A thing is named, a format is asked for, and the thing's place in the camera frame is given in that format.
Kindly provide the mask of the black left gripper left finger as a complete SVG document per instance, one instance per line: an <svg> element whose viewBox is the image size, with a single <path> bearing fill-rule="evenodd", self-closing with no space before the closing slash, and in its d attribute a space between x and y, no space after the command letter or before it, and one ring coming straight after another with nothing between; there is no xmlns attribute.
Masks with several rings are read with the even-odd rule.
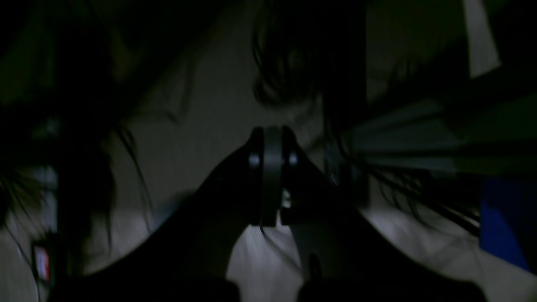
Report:
<svg viewBox="0 0 537 302"><path fill-rule="evenodd" d="M146 241L88 276L59 283L50 302L239 302L226 280L236 241L259 219L263 131L225 158Z"/></svg>

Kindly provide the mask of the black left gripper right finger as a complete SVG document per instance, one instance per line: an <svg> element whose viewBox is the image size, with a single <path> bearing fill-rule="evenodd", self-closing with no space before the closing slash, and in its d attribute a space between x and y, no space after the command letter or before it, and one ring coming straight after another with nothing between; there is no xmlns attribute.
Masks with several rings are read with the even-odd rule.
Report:
<svg viewBox="0 0 537 302"><path fill-rule="evenodd" d="M309 161L289 128L263 130L263 225L309 227L300 302L485 302L474 283L435 273L396 249Z"/></svg>

